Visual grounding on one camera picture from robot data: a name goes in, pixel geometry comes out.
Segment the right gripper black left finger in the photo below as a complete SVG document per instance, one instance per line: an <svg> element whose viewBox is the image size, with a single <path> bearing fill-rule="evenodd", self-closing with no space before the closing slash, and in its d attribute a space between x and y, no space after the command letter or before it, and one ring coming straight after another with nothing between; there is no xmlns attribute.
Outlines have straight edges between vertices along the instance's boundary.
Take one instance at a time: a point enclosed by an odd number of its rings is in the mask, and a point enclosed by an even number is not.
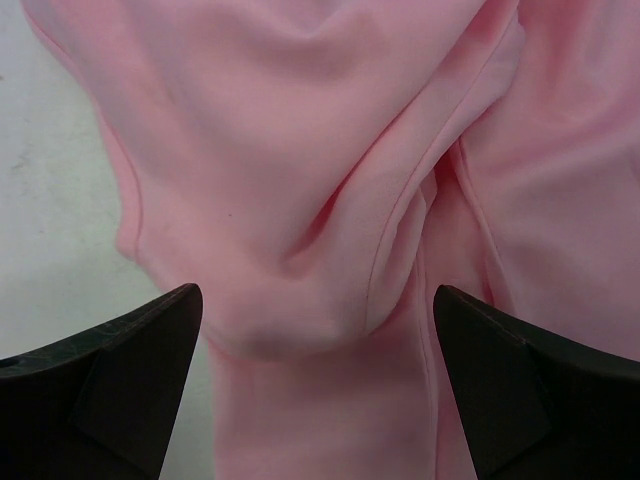
<svg viewBox="0 0 640 480"><path fill-rule="evenodd" d="M4 479L157 479L199 335L185 284L1 362Z"/></svg>

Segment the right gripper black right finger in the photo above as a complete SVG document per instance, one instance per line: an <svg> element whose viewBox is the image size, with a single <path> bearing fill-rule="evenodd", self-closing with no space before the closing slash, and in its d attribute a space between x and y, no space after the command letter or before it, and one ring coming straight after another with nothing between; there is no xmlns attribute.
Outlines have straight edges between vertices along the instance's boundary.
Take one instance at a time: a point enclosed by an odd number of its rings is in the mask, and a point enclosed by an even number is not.
<svg viewBox="0 0 640 480"><path fill-rule="evenodd" d="M639 365L440 286L434 320L480 479L636 479Z"/></svg>

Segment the pink t-shirt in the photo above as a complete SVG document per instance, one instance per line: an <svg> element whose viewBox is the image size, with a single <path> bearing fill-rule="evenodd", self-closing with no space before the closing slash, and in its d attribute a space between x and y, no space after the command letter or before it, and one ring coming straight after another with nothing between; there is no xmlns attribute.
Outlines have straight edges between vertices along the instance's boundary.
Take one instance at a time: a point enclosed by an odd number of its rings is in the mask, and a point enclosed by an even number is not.
<svg viewBox="0 0 640 480"><path fill-rule="evenodd" d="M218 479L471 479L456 286L639 356L635 1L27 1L120 251L196 283Z"/></svg>

